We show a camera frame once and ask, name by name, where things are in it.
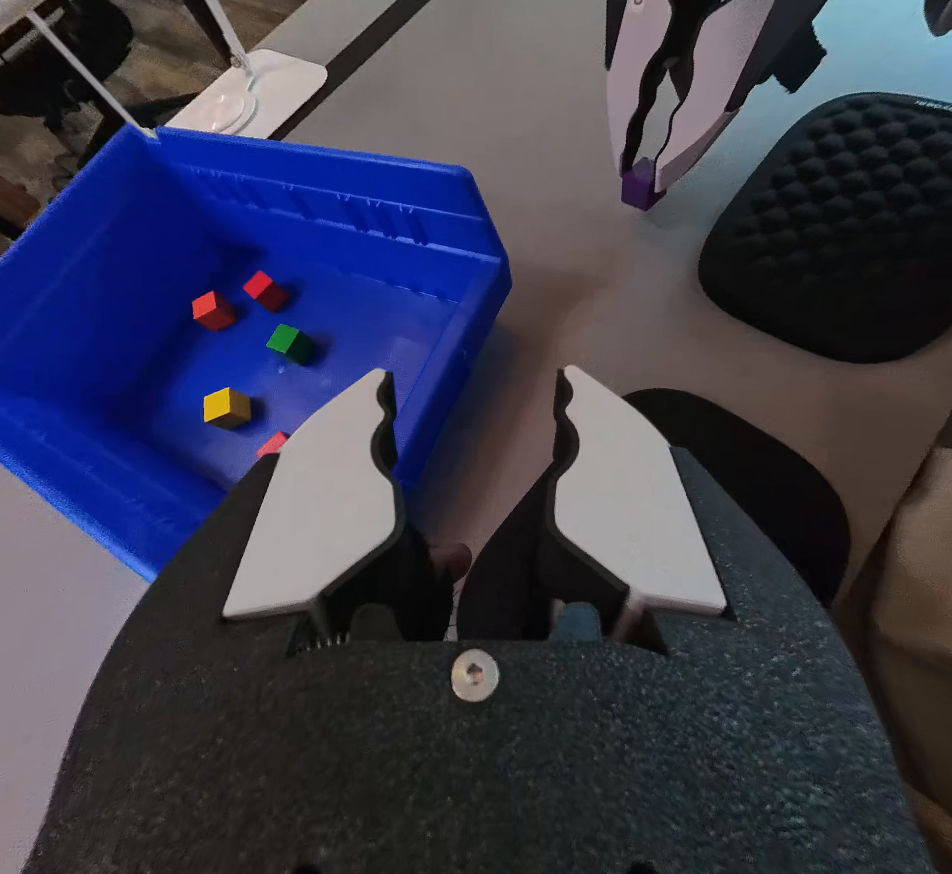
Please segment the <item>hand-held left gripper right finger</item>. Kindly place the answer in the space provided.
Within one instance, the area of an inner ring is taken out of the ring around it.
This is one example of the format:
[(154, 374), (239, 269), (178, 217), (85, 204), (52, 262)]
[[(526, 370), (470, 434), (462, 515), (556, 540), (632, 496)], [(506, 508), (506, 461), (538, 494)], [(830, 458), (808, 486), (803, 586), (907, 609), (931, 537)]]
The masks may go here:
[(544, 587), (597, 609), (609, 640), (649, 613), (728, 608), (669, 441), (576, 366), (557, 372), (553, 472), (544, 503)]

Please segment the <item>green wooden cube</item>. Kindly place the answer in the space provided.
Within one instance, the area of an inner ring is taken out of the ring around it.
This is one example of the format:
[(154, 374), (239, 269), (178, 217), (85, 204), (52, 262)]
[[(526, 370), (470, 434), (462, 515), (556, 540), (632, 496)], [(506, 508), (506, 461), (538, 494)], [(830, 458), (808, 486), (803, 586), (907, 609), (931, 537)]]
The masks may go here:
[(279, 323), (268, 338), (267, 348), (299, 366), (310, 364), (316, 355), (316, 344), (306, 333)]

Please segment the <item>black office chair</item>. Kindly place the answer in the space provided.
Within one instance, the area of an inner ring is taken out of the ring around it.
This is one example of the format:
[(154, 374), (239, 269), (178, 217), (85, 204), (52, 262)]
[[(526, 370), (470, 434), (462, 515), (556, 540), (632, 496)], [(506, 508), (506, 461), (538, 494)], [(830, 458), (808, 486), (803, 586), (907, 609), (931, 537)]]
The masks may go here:
[[(117, 71), (132, 46), (132, 25), (109, 0), (62, 0), (51, 25), (57, 40), (103, 82)], [(87, 80), (43, 37), (22, 35), (2, 48), (1, 115), (31, 117), (46, 128), (63, 130), (67, 115), (96, 95)]]

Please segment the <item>black smooth wrist pad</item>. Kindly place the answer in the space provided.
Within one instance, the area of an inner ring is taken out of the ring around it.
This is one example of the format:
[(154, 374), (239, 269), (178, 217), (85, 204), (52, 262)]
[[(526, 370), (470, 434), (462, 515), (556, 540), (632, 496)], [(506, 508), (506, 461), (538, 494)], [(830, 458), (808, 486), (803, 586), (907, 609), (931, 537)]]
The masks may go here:
[(673, 446), (689, 452), (830, 608), (846, 575), (849, 521), (827, 479), (787, 445), (700, 396), (625, 395)]

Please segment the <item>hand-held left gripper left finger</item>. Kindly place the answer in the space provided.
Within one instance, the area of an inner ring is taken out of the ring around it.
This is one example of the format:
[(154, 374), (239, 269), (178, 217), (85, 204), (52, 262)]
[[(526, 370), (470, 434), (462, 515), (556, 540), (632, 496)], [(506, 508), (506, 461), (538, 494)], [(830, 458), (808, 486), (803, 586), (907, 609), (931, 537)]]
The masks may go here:
[(296, 429), (278, 452), (223, 620), (303, 611), (323, 639), (343, 638), (352, 610), (341, 589), (406, 531), (396, 414), (393, 374), (374, 368)]

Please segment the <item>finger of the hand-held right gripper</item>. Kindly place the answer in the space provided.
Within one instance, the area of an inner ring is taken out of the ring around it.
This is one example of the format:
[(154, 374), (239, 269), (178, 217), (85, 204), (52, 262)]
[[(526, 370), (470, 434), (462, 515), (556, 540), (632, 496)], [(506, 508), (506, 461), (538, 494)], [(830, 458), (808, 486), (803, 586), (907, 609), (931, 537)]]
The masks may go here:
[(693, 76), (654, 164), (654, 190), (667, 191), (701, 159), (738, 109), (728, 103), (775, 0), (728, 0), (700, 26)]
[(671, 0), (625, 0), (606, 77), (609, 137), (619, 173), (645, 159), (651, 172), (659, 167), (676, 107), (662, 56), (672, 20)]

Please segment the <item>grey desk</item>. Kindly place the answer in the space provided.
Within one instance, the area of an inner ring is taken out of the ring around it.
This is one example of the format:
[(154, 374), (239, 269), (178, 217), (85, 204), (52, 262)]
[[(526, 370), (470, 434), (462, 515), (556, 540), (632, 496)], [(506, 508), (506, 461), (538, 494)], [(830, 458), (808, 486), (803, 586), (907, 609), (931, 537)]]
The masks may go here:
[[(93, 678), (24, 872), (933, 872), (835, 613), (950, 417), (950, 331), (820, 357), (706, 296), (708, 234), (784, 133), (867, 92), (950, 103), (921, 0), (828, 0), (826, 55), (775, 77), (650, 211), (611, 151), (605, 0), (434, 0), (292, 144), (469, 171), (511, 289), (413, 493), (344, 586), (343, 638), (222, 608), (277, 462), (156, 575)], [(827, 479), (851, 549), (825, 608), (673, 447), (728, 608), (609, 640), (544, 587), (557, 372), (688, 392)], [(439, 580), (431, 545), (470, 547)]]

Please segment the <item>blue plastic bin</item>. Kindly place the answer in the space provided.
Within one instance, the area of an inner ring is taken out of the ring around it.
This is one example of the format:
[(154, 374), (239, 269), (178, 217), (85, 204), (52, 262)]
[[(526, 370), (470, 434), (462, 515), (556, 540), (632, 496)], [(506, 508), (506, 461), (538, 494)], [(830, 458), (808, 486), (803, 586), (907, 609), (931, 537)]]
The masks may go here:
[[(285, 309), (244, 293), (259, 270)], [(462, 167), (125, 128), (2, 256), (2, 464), (150, 582), (272, 434), (383, 368), (410, 496), (511, 287)], [(192, 317), (209, 291), (219, 333)], [(310, 364), (267, 348), (279, 323)], [(205, 424), (223, 388), (244, 427)]]

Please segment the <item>black bumpy wrist pad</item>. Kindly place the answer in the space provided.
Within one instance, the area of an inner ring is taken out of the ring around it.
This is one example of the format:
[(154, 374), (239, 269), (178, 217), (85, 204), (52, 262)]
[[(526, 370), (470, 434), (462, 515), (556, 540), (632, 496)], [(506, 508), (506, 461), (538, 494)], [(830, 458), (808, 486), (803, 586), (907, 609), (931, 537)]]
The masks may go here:
[(951, 105), (867, 92), (815, 107), (724, 209), (698, 279), (728, 315), (820, 357), (881, 364), (951, 325)]

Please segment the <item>person's left hand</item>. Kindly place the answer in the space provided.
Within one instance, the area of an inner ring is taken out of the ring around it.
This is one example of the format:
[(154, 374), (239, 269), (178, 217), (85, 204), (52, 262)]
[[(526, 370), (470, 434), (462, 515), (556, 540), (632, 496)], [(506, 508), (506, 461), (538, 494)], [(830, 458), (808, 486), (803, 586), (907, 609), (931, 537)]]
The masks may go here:
[(456, 585), (470, 572), (473, 554), (470, 547), (463, 543), (434, 544), (429, 547), (429, 559), (439, 580)]

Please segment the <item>purple wooden cube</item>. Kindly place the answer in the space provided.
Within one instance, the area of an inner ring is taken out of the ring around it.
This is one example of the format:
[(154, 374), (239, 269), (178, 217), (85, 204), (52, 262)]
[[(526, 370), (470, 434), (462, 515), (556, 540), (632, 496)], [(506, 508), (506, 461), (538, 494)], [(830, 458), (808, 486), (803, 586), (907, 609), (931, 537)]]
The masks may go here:
[(622, 172), (621, 198), (625, 205), (648, 212), (665, 194), (665, 190), (656, 189), (656, 164), (651, 157), (640, 157), (631, 168)]

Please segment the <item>yellow wooden cube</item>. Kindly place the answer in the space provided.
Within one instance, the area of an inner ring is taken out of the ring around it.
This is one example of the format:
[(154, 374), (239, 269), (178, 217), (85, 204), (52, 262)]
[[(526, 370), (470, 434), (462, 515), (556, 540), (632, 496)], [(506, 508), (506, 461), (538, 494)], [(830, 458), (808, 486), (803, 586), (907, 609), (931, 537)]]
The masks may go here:
[(207, 425), (223, 429), (240, 428), (252, 420), (252, 401), (244, 392), (223, 388), (204, 396), (202, 412)]

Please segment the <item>white lamp base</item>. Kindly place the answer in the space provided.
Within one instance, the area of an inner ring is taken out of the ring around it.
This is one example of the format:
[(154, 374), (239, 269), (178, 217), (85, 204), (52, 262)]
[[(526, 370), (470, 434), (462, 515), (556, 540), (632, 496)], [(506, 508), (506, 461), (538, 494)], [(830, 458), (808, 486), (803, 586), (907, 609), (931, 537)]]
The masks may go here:
[[(144, 122), (134, 119), (104, 83), (56, 39), (40, 13), (29, 11), (26, 20), (87, 80), (108, 115), (143, 134), (155, 135)], [(227, 71), (184, 106), (171, 125), (182, 130), (267, 138), (320, 92), (326, 82), (327, 69), (320, 64), (268, 49), (244, 50), (242, 57), (233, 59)]]

